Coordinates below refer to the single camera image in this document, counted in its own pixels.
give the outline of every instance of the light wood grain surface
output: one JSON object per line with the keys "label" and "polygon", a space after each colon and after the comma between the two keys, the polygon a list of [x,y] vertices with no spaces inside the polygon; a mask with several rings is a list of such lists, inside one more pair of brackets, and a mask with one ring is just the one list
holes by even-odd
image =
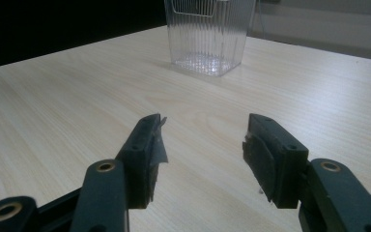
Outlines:
{"label": "light wood grain surface", "polygon": [[243,161],[249,113],[275,119],[311,160],[340,161],[371,192],[371,60],[248,38],[223,77],[170,66],[165,27],[0,67],[0,199],[39,206],[114,158],[137,121],[168,117],[155,201],[131,231],[300,231]]}

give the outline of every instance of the black plastic part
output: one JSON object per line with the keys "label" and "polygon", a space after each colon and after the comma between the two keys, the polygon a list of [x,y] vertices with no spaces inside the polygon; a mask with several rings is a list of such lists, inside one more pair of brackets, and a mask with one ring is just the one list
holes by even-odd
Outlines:
{"label": "black plastic part", "polygon": [[314,159],[308,182],[328,231],[371,231],[371,195],[348,167]]}
{"label": "black plastic part", "polygon": [[33,198],[9,197],[0,200],[0,232],[38,231],[38,210]]}
{"label": "black plastic part", "polygon": [[157,156],[165,156],[156,152],[162,140],[160,135],[160,115],[154,114],[141,119],[128,137],[116,160],[125,164],[125,174],[128,182],[128,207],[130,209],[146,209],[153,192],[158,174],[158,162],[152,160]]}
{"label": "black plastic part", "polygon": [[107,159],[89,166],[70,231],[128,231],[125,168],[122,162]]}
{"label": "black plastic part", "polygon": [[269,201],[277,208],[297,208],[300,173],[308,158],[305,146],[273,119],[250,114],[243,158]]}
{"label": "black plastic part", "polygon": [[71,227],[80,188],[41,206],[39,211],[40,232],[66,232]]}
{"label": "black plastic part", "polygon": [[300,205],[300,227],[303,232],[326,232],[327,226],[321,214],[309,212],[303,205]]}

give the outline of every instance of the white wall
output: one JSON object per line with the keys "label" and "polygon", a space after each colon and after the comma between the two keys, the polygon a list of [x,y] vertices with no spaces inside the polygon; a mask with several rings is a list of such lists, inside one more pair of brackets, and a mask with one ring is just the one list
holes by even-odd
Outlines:
{"label": "white wall", "polygon": [[[248,36],[263,38],[259,6]],[[265,38],[371,59],[371,0],[261,2]]]}

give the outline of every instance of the dark background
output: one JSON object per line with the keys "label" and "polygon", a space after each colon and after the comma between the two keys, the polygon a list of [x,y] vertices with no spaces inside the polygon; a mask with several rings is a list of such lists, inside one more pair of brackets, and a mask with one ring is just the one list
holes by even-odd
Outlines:
{"label": "dark background", "polygon": [[163,0],[0,1],[0,66],[165,23]]}

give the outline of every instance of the clear plastic container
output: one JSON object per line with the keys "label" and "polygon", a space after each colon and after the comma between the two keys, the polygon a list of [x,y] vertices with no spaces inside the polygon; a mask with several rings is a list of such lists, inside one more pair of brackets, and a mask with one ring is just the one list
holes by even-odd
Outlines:
{"label": "clear plastic container", "polygon": [[255,0],[164,0],[171,62],[220,76],[243,58]]}

